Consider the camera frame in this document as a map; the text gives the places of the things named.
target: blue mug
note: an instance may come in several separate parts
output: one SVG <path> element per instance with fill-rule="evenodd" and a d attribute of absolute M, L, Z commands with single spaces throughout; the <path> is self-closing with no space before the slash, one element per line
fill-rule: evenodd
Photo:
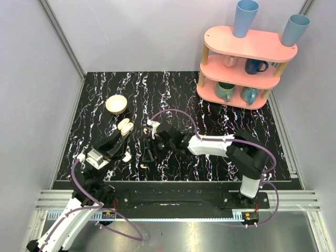
<path fill-rule="evenodd" d="M 247 104 L 252 105 L 259 94 L 260 89 L 244 87 L 240 93 L 240 97 L 247 102 Z"/>
<path fill-rule="evenodd" d="M 249 75 L 255 75 L 258 72 L 265 72 L 268 68 L 268 63 L 263 60 L 258 59 L 247 59 L 245 63 L 245 71 Z"/>

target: pink shelf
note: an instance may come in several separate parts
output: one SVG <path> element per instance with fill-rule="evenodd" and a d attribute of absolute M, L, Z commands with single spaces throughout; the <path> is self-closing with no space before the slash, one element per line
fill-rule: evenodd
<path fill-rule="evenodd" d="M 222 60 L 223 55 L 209 55 L 207 64 L 205 66 L 201 64 L 201 71 L 204 76 L 215 81 L 258 89 L 271 89 L 280 81 L 280 77 L 273 76 L 276 71 L 274 66 L 269 65 L 265 72 L 249 75 L 245 71 L 245 58 L 240 58 L 237 65 L 231 68 L 225 67 Z"/>
<path fill-rule="evenodd" d="M 248 105 L 246 101 L 244 101 L 240 97 L 240 92 L 243 89 L 242 86 L 236 86 L 235 93 L 233 94 L 233 97 L 231 98 L 230 102 L 226 102 L 224 99 L 219 98 L 215 94 L 215 87 L 217 85 L 217 81 L 210 80 L 208 78 L 204 79 L 204 85 L 200 87 L 197 85 L 197 93 L 198 95 L 203 98 L 204 100 L 210 101 L 210 102 L 216 102 L 219 104 L 239 107 L 243 109 L 260 109 L 262 106 L 265 105 L 267 99 L 262 99 L 261 94 L 262 90 L 259 92 L 255 102 L 252 105 Z"/>
<path fill-rule="evenodd" d="M 298 52 L 296 45 L 287 47 L 280 42 L 278 33 L 249 30 L 245 38 L 236 38 L 230 26 L 210 28 L 204 35 L 204 43 L 219 54 L 271 62 L 290 61 Z"/>

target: cable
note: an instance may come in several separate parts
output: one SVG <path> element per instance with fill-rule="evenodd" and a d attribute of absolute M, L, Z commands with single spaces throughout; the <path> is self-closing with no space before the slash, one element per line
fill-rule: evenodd
<path fill-rule="evenodd" d="M 156 118 L 158 115 L 164 113 L 164 112 L 168 112 L 168 111 L 175 111 L 175 112 L 179 112 L 179 113 L 182 113 L 184 115 L 186 115 L 187 117 L 189 117 L 189 119 L 191 120 L 191 122 L 193 123 L 194 125 L 194 129 L 195 129 L 195 135 L 198 139 L 200 140 L 206 140 L 206 141 L 214 141 L 214 142 L 221 142 L 223 140 L 219 140 L 219 139 L 213 139 L 213 138 L 207 138 L 207 137 L 201 137 L 197 131 L 197 125 L 196 125 L 196 122 L 195 120 L 191 117 L 191 115 L 187 114 L 186 112 L 182 111 L 182 110 L 179 110 L 179 109 L 165 109 L 165 110 L 161 110 L 160 112 L 156 113 L 152 118 L 151 120 L 153 121 L 154 118 Z M 259 145 L 259 144 L 256 144 L 256 143 L 252 143 L 252 142 L 249 142 L 249 141 L 245 141 L 245 140 L 239 140 L 239 139 L 226 139 L 225 141 L 228 141 L 228 142 L 237 142 L 237 143 L 244 143 L 244 144 L 248 144 L 248 145 L 251 145 L 251 146 L 254 146 L 260 150 L 263 150 L 265 151 L 272 159 L 273 161 L 273 164 L 271 166 L 271 168 L 269 169 L 266 169 L 265 171 L 263 171 L 262 173 L 262 176 L 264 176 L 264 174 L 266 174 L 267 172 L 275 169 L 275 166 L 277 165 L 277 160 L 275 159 L 274 155 L 269 151 L 267 150 L 265 147 Z"/>
<path fill-rule="evenodd" d="M 198 139 L 200 140 L 206 140 L 206 141 L 216 141 L 216 142 L 220 142 L 220 141 L 228 141 L 228 142 L 237 142 L 237 143 L 244 143 L 244 144 L 248 144 L 248 145 L 251 145 L 251 146 L 254 146 L 260 150 L 263 150 L 265 151 L 272 159 L 272 166 L 271 168 L 269 169 L 266 169 L 265 171 L 262 172 L 261 174 L 261 179 L 260 179 L 260 184 L 259 186 L 262 187 L 263 185 L 265 184 L 269 184 L 273 187 L 273 189 L 275 190 L 276 192 L 276 195 L 277 195 L 277 206 L 275 208 L 275 211 L 274 213 L 272 214 L 272 216 L 270 217 L 270 219 L 268 219 L 267 221 L 263 222 L 263 223 L 260 223 L 258 224 L 258 226 L 262 226 L 262 225 L 265 225 L 267 223 L 269 223 L 278 213 L 278 209 L 279 209 L 279 193 L 278 193 L 278 190 L 277 188 L 275 187 L 275 185 L 271 182 L 268 182 L 268 181 L 264 181 L 264 174 L 266 174 L 267 172 L 271 171 L 271 170 L 274 170 L 276 165 L 277 165 L 277 160 L 275 158 L 275 156 L 269 151 L 267 150 L 265 147 L 259 145 L 259 144 L 256 144 L 256 143 L 252 143 L 252 142 L 249 142 L 249 141 L 245 141 L 245 140 L 240 140 L 240 139 L 226 139 L 226 140 L 219 140 L 219 139 L 213 139 L 213 138 L 207 138 L 207 137 L 201 137 L 199 134 L 198 134 L 198 131 L 197 131 L 197 125 L 196 125 L 196 122 L 195 120 L 191 117 L 191 115 L 187 114 L 186 112 L 182 111 L 182 110 L 179 110 L 179 109 L 165 109 L 165 110 L 162 110 L 158 113 L 156 113 L 152 118 L 151 120 L 153 121 L 158 115 L 162 114 L 162 113 L 165 113 L 165 112 L 168 112 L 168 111 L 175 111 L 175 112 L 179 112 L 179 113 L 182 113 L 184 115 L 186 115 L 187 117 L 189 117 L 189 119 L 191 120 L 191 122 L 193 123 L 194 125 L 194 130 L 195 130 L 195 135 Z M 230 226 L 230 227 L 245 227 L 245 226 L 235 226 L 235 225 L 230 225 L 230 224 L 227 224 L 227 225 L 224 225 L 224 226 Z"/>
<path fill-rule="evenodd" d="M 280 205 L 279 192 L 278 192 L 277 188 L 275 187 L 275 185 L 273 183 L 271 183 L 269 181 L 265 181 L 265 182 L 263 182 L 263 185 L 265 185 L 265 184 L 269 184 L 270 186 L 272 186 L 274 191 L 275 191 L 275 194 L 277 195 L 277 205 L 275 207 L 275 210 L 274 210 L 272 216 L 268 220 L 264 221 L 263 223 L 258 224 L 257 226 L 252 226 L 252 225 L 242 226 L 242 225 L 231 225 L 231 224 L 224 224 L 224 223 L 219 223 L 219 224 L 222 225 L 222 226 L 227 226 L 227 227 L 251 228 L 251 227 L 264 226 L 264 225 L 268 224 L 270 221 L 272 221 L 275 218 L 275 216 L 278 214 L 278 209 L 279 209 L 279 205 Z"/>
<path fill-rule="evenodd" d="M 72 177 L 72 180 L 73 182 L 75 183 L 75 185 L 78 187 L 78 189 L 83 193 L 85 194 L 85 196 L 87 196 L 89 199 L 91 199 L 93 202 L 95 202 L 96 204 L 98 204 L 98 206 L 85 206 L 85 207 L 80 207 L 80 208 L 76 208 L 74 210 L 71 210 L 69 212 L 67 212 L 65 214 L 65 217 L 63 217 L 62 219 L 59 220 L 59 222 L 54 226 L 54 228 L 50 231 L 49 235 L 47 236 L 47 238 L 45 239 L 43 245 L 41 246 L 41 248 L 39 249 L 38 252 L 42 252 L 44 247 L 46 246 L 46 243 L 49 241 L 49 239 L 51 238 L 51 236 L 53 235 L 53 233 L 56 231 L 56 229 L 59 227 L 59 225 L 72 213 L 74 212 L 77 212 L 77 211 L 80 211 L 80 210 L 91 210 L 91 209 L 101 209 L 102 211 L 110 211 L 112 213 L 114 213 L 115 215 L 119 215 L 121 218 L 123 218 L 128 224 L 130 224 L 133 229 L 139 234 L 140 238 L 137 238 L 137 237 L 133 237 L 133 236 L 130 236 L 130 235 L 127 235 L 127 234 L 124 234 L 122 232 L 119 232 L 115 229 L 112 229 L 112 228 L 109 228 L 109 227 L 105 227 L 103 225 L 100 225 L 100 228 L 105 228 L 109 231 L 112 231 L 116 234 L 119 234 L 119 235 L 122 235 L 126 238 L 129 238 L 129 239 L 133 239 L 133 240 L 137 240 L 137 241 L 143 241 L 144 240 L 144 237 L 143 235 L 141 234 L 141 232 L 138 230 L 138 228 L 129 220 L 127 219 L 125 216 L 123 216 L 122 214 L 120 214 L 119 212 L 115 211 L 115 210 L 112 210 L 110 208 L 102 208 L 103 207 L 103 204 L 101 204 L 97 199 L 95 199 L 94 197 L 92 197 L 87 191 L 85 191 L 85 189 L 79 184 L 78 180 L 76 179 L 76 176 L 75 176 L 75 169 L 76 169 L 76 165 L 78 164 L 79 162 L 79 159 L 76 159 L 76 161 L 74 162 L 74 164 L 72 165 L 71 167 L 71 177 Z"/>

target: table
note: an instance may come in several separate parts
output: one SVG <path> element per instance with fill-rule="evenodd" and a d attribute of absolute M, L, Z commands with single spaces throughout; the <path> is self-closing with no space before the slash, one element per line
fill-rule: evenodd
<path fill-rule="evenodd" d="M 110 163 L 107 181 L 237 181 L 238 169 L 228 159 L 217 156 L 182 157 L 169 153 L 148 169 L 140 168 L 143 128 L 147 119 L 160 110 L 175 108 L 189 113 L 201 134 L 233 134 L 239 129 L 250 131 L 277 159 L 276 169 L 268 174 L 268 179 L 289 181 L 288 166 L 268 102 L 253 111 L 211 103 L 198 96 L 197 82 L 198 72 L 195 71 L 88 73 L 57 180 L 68 181 L 74 158 L 90 148 L 95 140 L 110 136 L 118 122 L 127 117 L 135 124 L 128 145 L 132 162 Z M 127 98 L 125 114 L 114 116 L 105 108 L 104 102 L 114 94 Z M 192 123 L 183 115 L 168 112 L 158 119 L 163 120 L 183 132 L 193 131 Z"/>

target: small white object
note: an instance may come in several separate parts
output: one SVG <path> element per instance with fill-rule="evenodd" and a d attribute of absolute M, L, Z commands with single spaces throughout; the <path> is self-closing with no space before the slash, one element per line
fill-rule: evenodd
<path fill-rule="evenodd" d="M 124 137 L 128 133 L 130 133 L 134 128 L 134 124 L 132 122 L 126 124 L 122 129 L 121 129 L 121 135 Z"/>
<path fill-rule="evenodd" d="M 122 128 L 124 128 L 129 122 L 129 118 L 123 119 L 121 122 L 118 123 L 118 130 L 122 130 Z"/>
<path fill-rule="evenodd" d="M 131 161 L 131 159 L 132 159 L 132 155 L 131 155 L 131 153 L 129 153 L 128 151 L 126 151 L 126 152 L 125 152 L 125 157 L 122 159 L 122 161 L 123 161 L 124 163 L 128 163 L 128 162 Z"/>
<path fill-rule="evenodd" d="M 79 162 L 83 163 L 85 161 L 85 154 L 84 153 L 78 154 L 77 159 L 79 159 Z"/>
<path fill-rule="evenodd" d="M 260 179 L 253 180 L 252 178 L 243 175 L 241 180 L 240 193 L 246 197 L 254 198 L 257 195 L 259 189 Z"/>
<path fill-rule="evenodd" d="M 127 108 L 127 99 L 125 96 L 117 94 L 107 99 L 105 106 L 112 114 L 119 115 L 125 112 Z"/>
<path fill-rule="evenodd" d="M 156 129 L 158 128 L 158 126 L 160 125 L 160 123 L 148 119 L 147 120 L 147 125 L 152 127 L 152 139 L 155 139 L 154 135 L 155 135 Z"/>

